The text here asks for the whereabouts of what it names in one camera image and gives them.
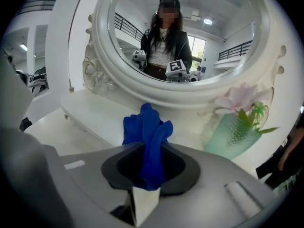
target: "round ceiling light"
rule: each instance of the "round ceiling light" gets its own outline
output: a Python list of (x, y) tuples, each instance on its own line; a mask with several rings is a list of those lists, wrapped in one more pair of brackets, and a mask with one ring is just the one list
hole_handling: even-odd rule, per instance
[(204, 23), (207, 25), (212, 25), (212, 21), (210, 19), (204, 19)]

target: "black jacket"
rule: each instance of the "black jacket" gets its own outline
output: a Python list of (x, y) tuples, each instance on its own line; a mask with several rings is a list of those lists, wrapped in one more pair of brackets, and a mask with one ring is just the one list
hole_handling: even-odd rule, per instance
[[(141, 50), (145, 51), (147, 62), (150, 57), (150, 45), (152, 40), (152, 36), (149, 32), (150, 29), (146, 30), (141, 40)], [(184, 31), (180, 32), (179, 40), (175, 48), (174, 60), (180, 60), (180, 59), (183, 61), (188, 73), (192, 65), (192, 55), (189, 46), (188, 36), (187, 33)]]

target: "window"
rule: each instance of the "window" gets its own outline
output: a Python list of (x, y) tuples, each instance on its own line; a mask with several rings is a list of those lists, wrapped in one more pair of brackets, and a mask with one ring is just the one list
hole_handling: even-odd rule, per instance
[(206, 41), (193, 36), (188, 36), (188, 40), (192, 54), (192, 67), (190, 71), (193, 71), (201, 65)]

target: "vase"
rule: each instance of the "vase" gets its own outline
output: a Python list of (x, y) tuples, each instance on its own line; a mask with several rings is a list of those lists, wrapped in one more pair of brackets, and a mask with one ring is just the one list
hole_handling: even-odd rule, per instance
[(205, 145), (205, 151), (229, 160), (249, 149), (261, 135), (234, 114), (226, 114)]

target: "blue cloth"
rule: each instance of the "blue cloth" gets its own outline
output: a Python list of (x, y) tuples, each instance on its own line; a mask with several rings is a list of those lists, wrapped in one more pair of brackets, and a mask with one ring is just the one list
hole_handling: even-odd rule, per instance
[(161, 143), (167, 142), (167, 138), (173, 133), (171, 121), (163, 123), (158, 112), (146, 103), (141, 106), (138, 115), (125, 117), (123, 124), (123, 144), (145, 143), (140, 177), (146, 190), (157, 190), (166, 181), (162, 166)]

